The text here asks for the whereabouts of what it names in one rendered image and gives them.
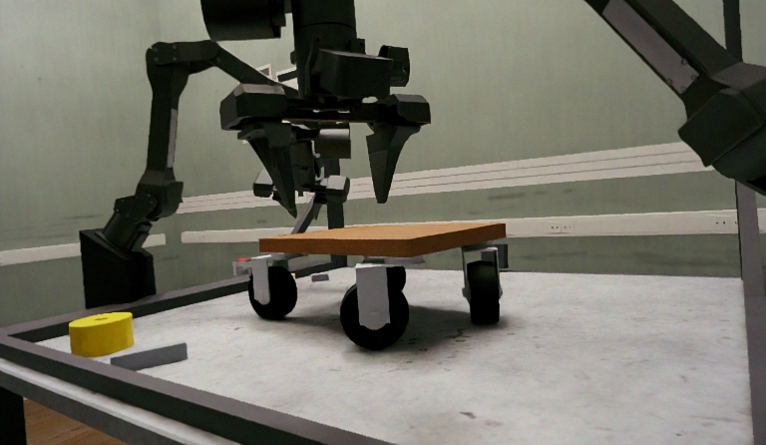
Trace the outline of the grey flat bar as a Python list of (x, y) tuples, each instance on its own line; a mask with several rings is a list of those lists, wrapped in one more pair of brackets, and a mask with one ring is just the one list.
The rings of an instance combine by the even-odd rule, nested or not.
[(185, 340), (110, 355), (111, 364), (134, 371), (187, 359)]

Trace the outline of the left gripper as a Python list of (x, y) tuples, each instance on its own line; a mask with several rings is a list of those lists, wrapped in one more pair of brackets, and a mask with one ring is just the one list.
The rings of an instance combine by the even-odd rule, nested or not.
[(365, 39), (357, 38), (355, 29), (342, 24), (314, 24), (297, 30), (290, 63), (297, 64), (298, 95), (293, 99), (298, 100), (286, 99), (281, 86), (240, 83), (220, 102), (220, 127), (241, 131), (237, 139), (250, 143), (286, 209), (292, 211), (295, 187), (289, 151), (291, 123), (282, 121), (367, 123), (374, 132), (366, 136), (373, 188), (377, 203), (385, 204), (404, 144), (420, 132), (421, 126), (431, 124), (430, 105), (420, 95), (392, 94), (389, 100), (375, 104), (362, 103), (365, 98), (361, 96), (335, 97), (322, 88), (321, 94), (305, 95), (305, 65), (315, 35), (327, 36), (331, 49), (349, 50), (351, 39), (365, 43)]

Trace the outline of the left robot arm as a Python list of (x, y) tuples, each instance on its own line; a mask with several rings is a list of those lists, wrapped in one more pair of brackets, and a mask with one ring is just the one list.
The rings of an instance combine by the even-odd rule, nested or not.
[[(683, 102), (687, 122), (677, 133), (703, 166), (766, 197), (766, 67), (739, 62), (673, 0), (583, 1)], [(200, 7), (213, 42), (279, 39), (287, 13), (293, 35), (324, 23), (356, 30), (354, 0), (200, 0)], [(327, 36), (315, 35), (305, 95), (322, 88), (389, 100), (390, 87), (406, 87), (409, 76), (408, 48), (383, 45), (367, 55), (362, 40), (331, 49)]]

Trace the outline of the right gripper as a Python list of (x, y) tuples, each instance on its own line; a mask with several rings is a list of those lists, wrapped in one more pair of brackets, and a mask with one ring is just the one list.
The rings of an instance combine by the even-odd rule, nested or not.
[[(322, 205), (327, 205), (328, 202), (338, 204), (346, 202), (350, 189), (350, 180), (343, 176), (330, 176), (329, 180), (320, 179), (317, 181), (315, 179), (314, 154), (309, 162), (291, 166), (295, 190), (297, 192), (316, 193), (313, 200), (313, 214), (316, 220)], [(253, 183), (252, 190), (253, 194), (260, 198), (269, 198), (273, 192), (272, 199), (279, 202), (285, 208), (267, 171), (259, 172)]]

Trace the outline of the yellow short cylinder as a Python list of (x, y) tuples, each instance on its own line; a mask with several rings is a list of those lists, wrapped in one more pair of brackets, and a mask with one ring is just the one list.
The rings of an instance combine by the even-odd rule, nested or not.
[(71, 353), (87, 358), (123, 351), (134, 345), (132, 314), (115, 312), (75, 320), (69, 323), (69, 336)]

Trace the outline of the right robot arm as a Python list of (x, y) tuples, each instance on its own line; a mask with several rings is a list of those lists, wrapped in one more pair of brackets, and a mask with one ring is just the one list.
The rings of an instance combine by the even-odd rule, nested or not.
[[(189, 75), (211, 67), (220, 68), (241, 84), (281, 86), (286, 99), (298, 95), (298, 89), (270, 79), (210, 39), (157, 42), (149, 47), (146, 68), (153, 94), (147, 166), (135, 195), (116, 199), (115, 212), (106, 226), (94, 233), (117, 252), (142, 252), (140, 248), (153, 226), (150, 222), (173, 215), (183, 202), (184, 182), (177, 182), (174, 175), (179, 99)], [(288, 122), (311, 128), (291, 126), (292, 165), (305, 164), (314, 154), (314, 170), (320, 178), (323, 159), (351, 159), (349, 123)], [(314, 151), (311, 141), (314, 141)]]

